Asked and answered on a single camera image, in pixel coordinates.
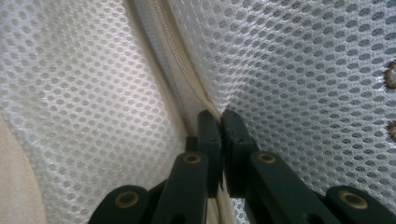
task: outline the honeycomb mesh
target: honeycomb mesh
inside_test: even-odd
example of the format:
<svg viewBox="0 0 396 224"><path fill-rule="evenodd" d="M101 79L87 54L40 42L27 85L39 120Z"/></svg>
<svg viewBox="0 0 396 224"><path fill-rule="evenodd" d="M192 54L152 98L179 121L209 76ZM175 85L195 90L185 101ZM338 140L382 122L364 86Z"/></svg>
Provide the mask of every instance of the honeycomb mesh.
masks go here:
<svg viewBox="0 0 396 224"><path fill-rule="evenodd" d="M354 186L396 212L396 92L384 85L396 1L169 2L212 100L240 113L261 149L321 194Z"/></svg>
<svg viewBox="0 0 396 224"><path fill-rule="evenodd" d="M87 223L107 193L163 181L183 149L124 1L0 1L0 111L49 223Z"/></svg>

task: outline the gray mesh fabric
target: gray mesh fabric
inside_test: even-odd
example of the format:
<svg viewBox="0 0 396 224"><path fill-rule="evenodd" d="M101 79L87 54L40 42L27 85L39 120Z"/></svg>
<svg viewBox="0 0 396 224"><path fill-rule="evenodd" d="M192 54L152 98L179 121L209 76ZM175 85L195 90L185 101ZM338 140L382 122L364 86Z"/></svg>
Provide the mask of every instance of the gray mesh fabric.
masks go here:
<svg viewBox="0 0 396 224"><path fill-rule="evenodd" d="M49 223L86 223L107 193L164 180L184 128L124 1L1 1L0 111Z"/></svg>
<svg viewBox="0 0 396 224"><path fill-rule="evenodd" d="M169 2L209 96L261 149L319 193L355 186L396 212L396 92L383 84L396 1Z"/></svg>

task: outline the zipper teeth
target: zipper teeth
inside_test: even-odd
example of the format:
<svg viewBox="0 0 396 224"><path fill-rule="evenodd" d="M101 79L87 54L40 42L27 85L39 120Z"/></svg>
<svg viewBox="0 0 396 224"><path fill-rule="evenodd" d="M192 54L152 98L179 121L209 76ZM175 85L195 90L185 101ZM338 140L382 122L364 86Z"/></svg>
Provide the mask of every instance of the zipper teeth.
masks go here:
<svg viewBox="0 0 396 224"><path fill-rule="evenodd" d="M150 52L148 53L147 59L149 64L155 64L152 66L153 73L156 75L156 80L158 81L161 89L163 90L164 98L167 101L167 105L169 105L169 109L171 110L171 113L175 115L175 120L176 120L176 126L178 127L179 130L181 130L181 134L187 136L187 130L186 126L183 122L183 120L180 118L180 111L177 109L176 105L174 104L174 95L172 94L169 85L166 83L164 80L164 77L160 75L161 68L159 67L159 62L156 60L155 57L152 57L152 55L155 55L154 49L151 47L150 44L147 44L147 40L149 39L146 36L146 32L143 28L143 24L141 23L140 19L137 16L137 12L135 7L131 7L131 10L133 11L132 17L136 21L136 27L139 29L139 34L142 34L141 41L143 44L140 46L140 48L143 49L144 52Z"/></svg>
<svg viewBox="0 0 396 224"><path fill-rule="evenodd" d="M177 48L174 42L174 39L171 35L171 32L169 31L169 28L167 26L167 22L163 16L163 10L160 6L160 3L158 0L153 0L152 1L155 11L156 11L156 15L157 18L159 19L160 23L161 23L161 27L164 30L164 35L166 37L166 40L169 44L170 49L172 50L172 53L175 56L175 59L177 61L177 64L184 76L184 78L186 78L187 82L189 83L190 87L192 88L192 90L194 91L194 93L198 96L198 98L206 105L206 107L208 108L208 110L212 113L212 115L215 117L215 119L220 122L220 113L219 111L215 108L215 106L213 105L213 103L208 99L207 95L205 95L205 93L203 93L202 91L199 90L199 86L197 83L195 83L192 79L191 79L191 75L188 73L179 53L177 52ZM226 208L224 206L225 202L224 202L224 194L225 192L223 190L219 190L218 193L218 197L215 199L211 199L211 203L213 205L213 208L215 210L215 216L217 218L218 223L224 223L227 224L229 223L229 220L227 218L227 212L226 212Z"/></svg>
<svg viewBox="0 0 396 224"><path fill-rule="evenodd" d="M206 105L206 107L208 108L208 110L213 114L213 116L215 116L216 120L219 122L220 121L220 114L219 111L214 107L213 103L207 98L207 96L205 96L204 93L202 93L196 83L191 80L191 76L189 75L189 73L187 72L187 69L184 65L184 63L182 62L182 59L180 57L180 55L177 52L177 48L175 46L175 42L174 39L168 29L168 26L166 24L166 21L163 17L163 11L160 7L160 4L158 3L157 0L153 1L155 9L157 11L157 16L158 19L161 22L161 26L164 29L165 32L165 36L166 36L166 40L168 41L169 47L171 48L175 59L177 61L178 66L180 67L180 70L182 71L182 74L184 76L184 78L186 78L187 82L189 83L190 87L192 88L192 90L194 91L194 93L198 96L198 98Z"/></svg>

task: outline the beige surface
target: beige surface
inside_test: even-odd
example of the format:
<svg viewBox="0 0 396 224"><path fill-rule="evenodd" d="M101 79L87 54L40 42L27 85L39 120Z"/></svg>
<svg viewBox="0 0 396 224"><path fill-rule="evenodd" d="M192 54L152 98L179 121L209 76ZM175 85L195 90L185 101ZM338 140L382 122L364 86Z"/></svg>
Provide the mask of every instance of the beige surface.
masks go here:
<svg viewBox="0 0 396 224"><path fill-rule="evenodd" d="M35 174L0 116L0 223L47 223Z"/></svg>

